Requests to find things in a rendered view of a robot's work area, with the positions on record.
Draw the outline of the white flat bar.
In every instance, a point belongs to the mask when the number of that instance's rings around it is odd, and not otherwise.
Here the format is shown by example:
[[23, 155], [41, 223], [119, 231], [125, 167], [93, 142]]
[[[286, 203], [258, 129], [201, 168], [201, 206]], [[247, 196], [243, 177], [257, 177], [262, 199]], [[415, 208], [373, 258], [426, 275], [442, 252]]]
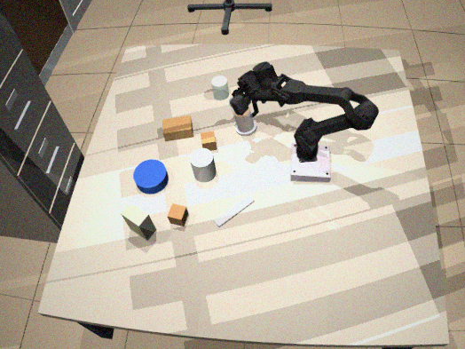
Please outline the white flat bar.
[[216, 218], [214, 222], [218, 225], [221, 226], [223, 223], [229, 221], [231, 218], [236, 216], [238, 213], [240, 213], [242, 210], [247, 208], [254, 200], [248, 195], [238, 203], [236, 203], [234, 206], [231, 207], [228, 211], [223, 213], [221, 216]]

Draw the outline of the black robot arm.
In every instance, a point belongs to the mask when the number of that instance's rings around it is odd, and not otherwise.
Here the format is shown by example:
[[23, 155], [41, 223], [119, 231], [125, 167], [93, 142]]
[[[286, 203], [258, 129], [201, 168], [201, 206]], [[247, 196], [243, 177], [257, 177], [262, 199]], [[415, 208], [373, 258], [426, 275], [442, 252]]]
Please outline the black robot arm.
[[[333, 88], [308, 85], [303, 81], [292, 79], [281, 74], [277, 76], [273, 65], [262, 62], [255, 65], [238, 78], [237, 84], [245, 89], [245, 94], [256, 91], [259, 84], [263, 87], [262, 96], [265, 101], [277, 101], [280, 107], [285, 104], [294, 105], [304, 101], [336, 104], [345, 114], [315, 122], [304, 119], [294, 133], [296, 156], [300, 163], [318, 161], [318, 142], [322, 136], [353, 128], [357, 131], [369, 130], [374, 119], [379, 115], [379, 108], [368, 97], [354, 92], [349, 87]], [[281, 85], [286, 82], [284, 87]], [[359, 103], [353, 108], [350, 101]]]

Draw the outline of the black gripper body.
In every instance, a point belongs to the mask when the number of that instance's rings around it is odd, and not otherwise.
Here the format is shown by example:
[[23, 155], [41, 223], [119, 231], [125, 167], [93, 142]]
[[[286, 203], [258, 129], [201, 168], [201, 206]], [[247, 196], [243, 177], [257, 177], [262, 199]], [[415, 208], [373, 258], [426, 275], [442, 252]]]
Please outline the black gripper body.
[[259, 84], [256, 91], [251, 92], [250, 94], [236, 95], [231, 100], [230, 103], [232, 108], [234, 109], [236, 115], [243, 115], [248, 110], [248, 105], [251, 104], [251, 100], [254, 104], [258, 101], [262, 101], [265, 104], [267, 101], [264, 100], [262, 96], [262, 89], [263, 87]]

